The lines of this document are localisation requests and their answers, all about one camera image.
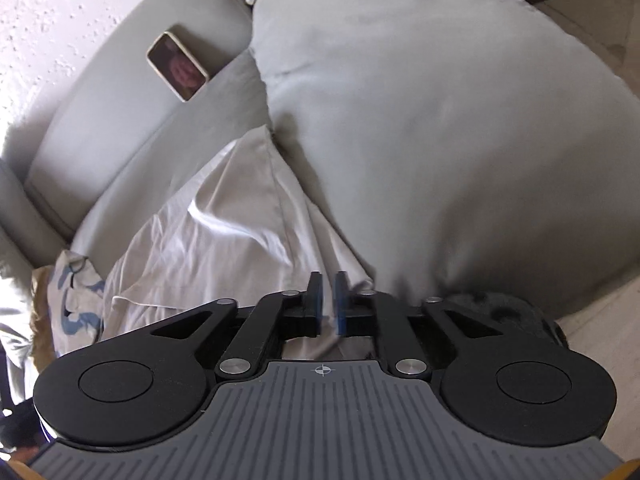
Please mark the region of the grey sofa cushion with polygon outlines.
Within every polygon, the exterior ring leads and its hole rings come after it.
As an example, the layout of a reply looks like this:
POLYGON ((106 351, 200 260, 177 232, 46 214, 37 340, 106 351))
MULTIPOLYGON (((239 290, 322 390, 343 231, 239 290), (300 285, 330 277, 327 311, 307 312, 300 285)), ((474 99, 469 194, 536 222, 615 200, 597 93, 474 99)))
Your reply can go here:
POLYGON ((257 0, 274 138, 379 289, 554 315, 639 267, 639 101, 524 0, 257 0))

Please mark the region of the blue white patterned garment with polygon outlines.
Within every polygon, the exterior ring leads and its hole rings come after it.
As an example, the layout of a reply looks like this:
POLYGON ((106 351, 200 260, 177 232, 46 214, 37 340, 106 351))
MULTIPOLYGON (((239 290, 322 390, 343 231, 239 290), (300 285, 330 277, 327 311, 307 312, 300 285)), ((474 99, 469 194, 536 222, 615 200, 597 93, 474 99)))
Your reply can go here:
POLYGON ((99 341, 103 333, 104 279, 90 260, 63 250, 47 287, 52 340, 59 358, 99 341))

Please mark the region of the tan brown cloth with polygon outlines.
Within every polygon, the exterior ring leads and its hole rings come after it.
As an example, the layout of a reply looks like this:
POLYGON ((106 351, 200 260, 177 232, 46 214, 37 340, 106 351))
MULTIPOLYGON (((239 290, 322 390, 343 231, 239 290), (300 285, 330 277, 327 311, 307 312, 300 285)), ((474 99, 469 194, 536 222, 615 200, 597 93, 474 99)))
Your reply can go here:
POLYGON ((53 266, 42 266, 32 271, 32 307, 29 326, 32 337, 32 358, 38 372, 55 360, 51 319, 48 304, 48 286, 53 266))

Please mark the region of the grey sofa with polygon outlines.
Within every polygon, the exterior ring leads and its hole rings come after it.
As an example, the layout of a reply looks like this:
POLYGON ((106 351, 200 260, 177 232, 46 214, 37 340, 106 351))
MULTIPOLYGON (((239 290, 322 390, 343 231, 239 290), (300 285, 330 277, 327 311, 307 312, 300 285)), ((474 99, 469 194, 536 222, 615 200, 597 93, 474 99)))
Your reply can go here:
POLYGON ((244 0, 143 0, 79 75, 29 167, 1 173, 1 226, 30 268, 62 250, 110 272, 130 240, 227 143, 268 119, 244 0), (181 101, 146 57, 172 32, 209 73, 181 101))

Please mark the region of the smartphone in white case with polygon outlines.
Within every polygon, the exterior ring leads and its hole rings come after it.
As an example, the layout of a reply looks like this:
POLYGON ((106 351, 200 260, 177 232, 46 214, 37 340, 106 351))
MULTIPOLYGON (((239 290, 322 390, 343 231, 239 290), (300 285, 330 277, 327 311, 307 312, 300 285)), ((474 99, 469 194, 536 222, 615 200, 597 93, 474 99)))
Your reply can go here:
POLYGON ((181 102, 188 102, 209 82, 201 62, 178 37, 166 30, 146 51, 146 60, 181 102))

